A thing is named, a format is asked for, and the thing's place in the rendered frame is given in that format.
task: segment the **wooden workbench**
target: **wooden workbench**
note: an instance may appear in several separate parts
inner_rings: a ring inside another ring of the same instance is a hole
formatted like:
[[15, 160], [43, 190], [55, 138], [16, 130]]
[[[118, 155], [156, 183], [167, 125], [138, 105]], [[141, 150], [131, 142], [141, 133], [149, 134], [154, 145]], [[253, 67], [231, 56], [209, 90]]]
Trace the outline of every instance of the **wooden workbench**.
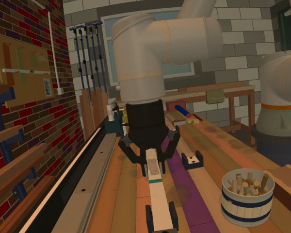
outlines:
[[[213, 200], [214, 193], [220, 193], [222, 178], [228, 172], [240, 168], [273, 169], [278, 165], [205, 119], [199, 124], [180, 126], [180, 135], [179, 154], [186, 145], [204, 156], [204, 167], [189, 173], [221, 233], [291, 233], [291, 212], [275, 197], [269, 219], [252, 228], [229, 223], [220, 211], [221, 198]], [[138, 153], [134, 144], [131, 147]], [[189, 195], [183, 192], [190, 191], [175, 185], [168, 164], [165, 163], [166, 173], [162, 179], [168, 202], [174, 201], [176, 206], [179, 233], [194, 233], [183, 211], [184, 195]], [[147, 233], [145, 205], [151, 204], [148, 181], [142, 176], [141, 167], [132, 164], [117, 143], [97, 203], [87, 233]]]
[[[196, 87], [180, 88], [178, 91], [168, 91], [161, 98], [165, 100], [184, 100], [186, 103], [196, 103], [206, 101], [206, 92], [214, 90], [223, 90], [225, 98], [228, 98], [229, 105], [229, 126], [221, 127], [222, 130], [235, 133], [236, 130], [244, 130], [249, 135], [249, 144], [255, 144], [255, 138], [251, 135], [251, 126], [255, 124], [255, 101], [254, 101], [254, 85], [244, 85], [243, 82], [220, 83], [212, 85], [203, 85]], [[248, 126], [235, 120], [235, 104], [234, 97], [248, 96]], [[114, 100], [119, 107], [125, 107], [127, 104], [121, 100]]]

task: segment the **red box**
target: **red box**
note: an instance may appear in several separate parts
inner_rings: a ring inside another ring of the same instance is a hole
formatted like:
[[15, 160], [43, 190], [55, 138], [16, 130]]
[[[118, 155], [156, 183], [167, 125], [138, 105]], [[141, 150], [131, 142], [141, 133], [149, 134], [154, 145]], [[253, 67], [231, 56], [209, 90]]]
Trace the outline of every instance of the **red box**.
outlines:
[[182, 108], [186, 109], [186, 103], [184, 100], [175, 100], [175, 101], [170, 101], [170, 102], [166, 102], [166, 110], [168, 112], [176, 112], [177, 109], [175, 109], [175, 106], [179, 105]]

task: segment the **pegboard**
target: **pegboard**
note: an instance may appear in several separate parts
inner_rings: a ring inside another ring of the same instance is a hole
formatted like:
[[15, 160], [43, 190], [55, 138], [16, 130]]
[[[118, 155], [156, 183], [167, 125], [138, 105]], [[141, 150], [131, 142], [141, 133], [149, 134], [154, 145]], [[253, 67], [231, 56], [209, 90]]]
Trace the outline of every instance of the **pegboard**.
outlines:
[[54, 97], [48, 51], [0, 35], [0, 80], [11, 84], [15, 99], [7, 108]]

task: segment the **red brick wall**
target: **red brick wall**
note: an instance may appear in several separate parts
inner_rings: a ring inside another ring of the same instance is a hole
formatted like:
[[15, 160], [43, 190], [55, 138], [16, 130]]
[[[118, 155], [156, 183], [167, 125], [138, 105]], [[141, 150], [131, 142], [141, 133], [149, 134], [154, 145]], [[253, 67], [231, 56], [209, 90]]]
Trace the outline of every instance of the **red brick wall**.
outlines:
[[[27, 193], [45, 175], [57, 176], [84, 143], [69, 61], [63, 3], [61, 0], [38, 2], [45, 6], [44, 10], [31, 0], [0, 0], [0, 34], [47, 49], [53, 88], [57, 88], [48, 21], [48, 11], [51, 12], [55, 60], [60, 87], [64, 88], [61, 96], [54, 90], [54, 98], [9, 109], [3, 106], [1, 110], [6, 129], [24, 125], [25, 141], [13, 144], [14, 158], [41, 142], [48, 145], [44, 162], [36, 167], [38, 177], [24, 182]], [[0, 151], [0, 169], [3, 166], [5, 162]], [[18, 204], [12, 191], [2, 197], [0, 224]]]

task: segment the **bucket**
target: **bucket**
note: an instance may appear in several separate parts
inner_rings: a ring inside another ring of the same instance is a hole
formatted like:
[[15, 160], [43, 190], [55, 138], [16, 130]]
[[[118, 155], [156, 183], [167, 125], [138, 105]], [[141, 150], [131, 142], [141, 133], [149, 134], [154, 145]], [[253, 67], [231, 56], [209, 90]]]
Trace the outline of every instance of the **bucket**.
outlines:
[[221, 199], [221, 212], [223, 216], [231, 223], [241, 227], [256, 227], [269, 218], [271, 206], [273, 202], [273, 192], [275, 182], [269, 176], [266, 187], [269, 192], [260, 196], [241, 196], [229, 191], [231, 185], [227, 179], [236, 179], [236, 174], [240, 173], [242, 178], [247, 179], [248, 171], [253, 171], [253, 178], [259, 182], [262, 181], [264, 174], [263, 171], [255, 169], [237, 169], [229, 172], [223, 177], [222, 180], [222, 199]]

